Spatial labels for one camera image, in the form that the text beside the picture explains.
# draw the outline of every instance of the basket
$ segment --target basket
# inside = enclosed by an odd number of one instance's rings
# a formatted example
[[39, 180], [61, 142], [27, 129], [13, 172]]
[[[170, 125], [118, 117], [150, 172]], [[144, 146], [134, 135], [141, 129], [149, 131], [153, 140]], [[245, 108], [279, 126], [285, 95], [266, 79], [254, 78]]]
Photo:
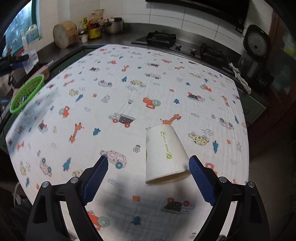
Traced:
[[15, 95], [10, 104], [10, 113], [18, 114], [29, 103], [29, 101], [37, 94], [37, 92], [44, 85], [44, 74], [39, 74], [29, 80]]

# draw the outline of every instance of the paper cup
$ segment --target paper cup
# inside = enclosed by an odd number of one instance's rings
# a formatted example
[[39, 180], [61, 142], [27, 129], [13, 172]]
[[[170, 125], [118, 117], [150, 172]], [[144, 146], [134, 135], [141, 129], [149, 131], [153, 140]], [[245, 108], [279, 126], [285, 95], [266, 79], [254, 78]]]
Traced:
[[189, 158], [174, 128], [158, 125], [146, 133], [146, 183], [164, 184], [190, 175]]

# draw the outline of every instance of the silver screw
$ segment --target silver screw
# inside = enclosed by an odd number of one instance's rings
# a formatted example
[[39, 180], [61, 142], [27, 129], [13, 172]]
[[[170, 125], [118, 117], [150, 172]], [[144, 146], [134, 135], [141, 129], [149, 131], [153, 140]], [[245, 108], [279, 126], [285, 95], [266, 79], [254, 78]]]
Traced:
[[72, 182], [72, 183], [76, 183], [76, 182], [78, 182], [78, 177], [73, 177], [73, 178], [71, 178], [71, 181], [70, 182]]
[[248, 185], [249, 185], [250, 188], [254, 188], [255, 187], [255, 183], [253, 183], [253, 182], [248, 182]]
[[49, 182], [42, 183], [42, 187], [46, 188], [49, 185]]
[[227, 178], [226, 177], [219, 177], [219, 181], [222, 183], [227, 182]]

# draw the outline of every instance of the white cable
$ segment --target white cable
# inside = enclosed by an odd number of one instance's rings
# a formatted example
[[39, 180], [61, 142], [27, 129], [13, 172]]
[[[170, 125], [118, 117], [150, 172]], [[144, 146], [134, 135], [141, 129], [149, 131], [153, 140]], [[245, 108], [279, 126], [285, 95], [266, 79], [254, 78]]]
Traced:
[[238, 79], [238, 81], [242, 84], [244, 89], [247, 91], [248, 94], [251, 94], [252, 90], [249, 87], [248, 83], [240, 76], [240, 72], [238, 68], [235, 68], [232, 63], [229, 64], [229, 66], [232, 68], [235, 77]]
[[17, 187], [20, 185], [20, 182], [18, 182], [15, 185], [15, 191], [13, 192], [13, 205], [15, 206], [15, 195], [17, 194]]

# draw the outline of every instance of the tablecloth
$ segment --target tablecloth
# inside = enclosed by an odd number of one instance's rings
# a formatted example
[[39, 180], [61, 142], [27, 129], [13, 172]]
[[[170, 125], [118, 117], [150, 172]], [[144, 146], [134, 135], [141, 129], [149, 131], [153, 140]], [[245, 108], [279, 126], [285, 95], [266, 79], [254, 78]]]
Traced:
[[[42, 182], [65, 183], [107, 155], [109, 170], [86, 206], [102, 238], [191, 240], [211, 210], [192, 176], [145, 183], [145, 135], [159, 124], [172, 125], [188, 156], [197, 155], [218, 176], [248, 181], [247, 129], [234, 81], [147, 48], [105, 45], [73, 63], [28, 103], [6, 141], [32, 203]], [[67, 228], [75, 234], [65, 207]], [[232, 205], [223, 234], [234, 210]]]

